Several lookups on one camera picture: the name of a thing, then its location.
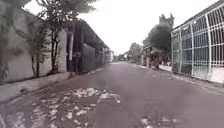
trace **white wall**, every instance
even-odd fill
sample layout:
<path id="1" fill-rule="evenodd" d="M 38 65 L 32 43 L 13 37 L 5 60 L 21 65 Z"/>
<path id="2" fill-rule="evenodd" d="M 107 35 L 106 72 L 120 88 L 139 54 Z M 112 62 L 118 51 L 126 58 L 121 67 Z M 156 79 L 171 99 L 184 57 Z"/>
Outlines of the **white wall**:
<path id="1" fill-rule="evenodd" d="M 0 0 L 0 16 L 6 13 L 6 8 L 9 6 L 10 6 L 9 4 L 4 3 Z M 16 9 L 13 14 L 14 26 L 16 27 L 16 29 L 22 30 L 23 32 L 28 32 L 25 15 L 27 15 L 27 13 L 25 13 L 23 10 Z M 61 32 L 60 37 L 61 38 L 60 38 L 59 47 L 61 51 L 60 51 L 60 58 L 59 58 L 59 64 L 60 64 L 59 70 L 61 72 L 64 72 L 67 70 L 66 32 L 65 31 Z M 10 28 L 10 31 L 8 33 L 8 39 L 9 39 L 7 43 L 8 49 L 18 48 L 22 52 L 20 55 L 11 56 L 10 59 L 8 60 L 7 77 L 3 81 L 8 82 L 8 81 L 17 81 L 17 80 L 31 78 L 33 76 L 33 71 L 32 71 L 32 65 L 31 65 L 31 57 L 28 52 L 29 46 L 26 40 L 20 37 L 19 35 L 17 35 L 13 27 Z M 50 52 L 47 54 L 48 54 L 48 59 L 45 59 L 45 62 L 40 65 L 40 76 L 46 75 L 51 70 Z"/>

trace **gate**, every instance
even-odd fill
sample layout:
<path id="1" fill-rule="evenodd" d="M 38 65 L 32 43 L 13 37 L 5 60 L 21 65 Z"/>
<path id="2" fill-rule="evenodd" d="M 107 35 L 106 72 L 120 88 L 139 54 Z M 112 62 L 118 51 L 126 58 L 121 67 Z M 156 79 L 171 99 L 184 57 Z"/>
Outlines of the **gate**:
<path id="1" fill-rule="evenodd" d="M 218 1 L 172 33 L 172 70 L 224 83 L 224 3 Z"/>
<path id="2" fill-rule="evenodd" d="M 96 69 L 95 48 L 84 44 L 81 61 L 82 73 L 91 72 Z"/>

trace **road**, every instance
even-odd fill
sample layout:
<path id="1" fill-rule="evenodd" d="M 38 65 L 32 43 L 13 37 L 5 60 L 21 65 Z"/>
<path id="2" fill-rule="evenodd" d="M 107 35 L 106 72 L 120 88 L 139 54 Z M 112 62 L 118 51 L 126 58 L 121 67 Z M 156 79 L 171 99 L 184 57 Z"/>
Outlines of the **road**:
<path id="1" fill-rule="evenodd" d="M 4 128 L 223 128 L 224 96 L 124 62 L 1 106 Z"/>

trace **metal fence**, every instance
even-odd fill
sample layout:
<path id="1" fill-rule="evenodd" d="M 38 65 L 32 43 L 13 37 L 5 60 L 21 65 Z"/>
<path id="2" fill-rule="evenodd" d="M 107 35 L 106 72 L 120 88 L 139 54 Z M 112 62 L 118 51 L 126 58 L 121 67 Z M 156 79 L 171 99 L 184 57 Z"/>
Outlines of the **metal fence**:
<path id="1" fill-rule="evenodd" d="M 223 3 L 176 28 L 171 35 L 173 72 L 206 80 L 221 71 L 224 75 Z"/>

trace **sky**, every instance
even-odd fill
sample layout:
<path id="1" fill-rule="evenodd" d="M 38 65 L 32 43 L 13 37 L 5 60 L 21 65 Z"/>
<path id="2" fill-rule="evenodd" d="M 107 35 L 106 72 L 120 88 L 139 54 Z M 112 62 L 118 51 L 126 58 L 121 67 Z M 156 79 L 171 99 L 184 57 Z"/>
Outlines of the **sky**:
<path id="1" fill-rule="evenodd" d="M 25 6 L 37 14 L 41 8 L 32 0 Z M 131 43 L 142 44 L 150 30 L 159 22 L 159 16 L 170 13 L 175 17 L 174 26 L 210 6 L 217 0 L 98 0 L 96 10 L 82 14 L 97 35 L 115 54 L 129 50 Z"/>

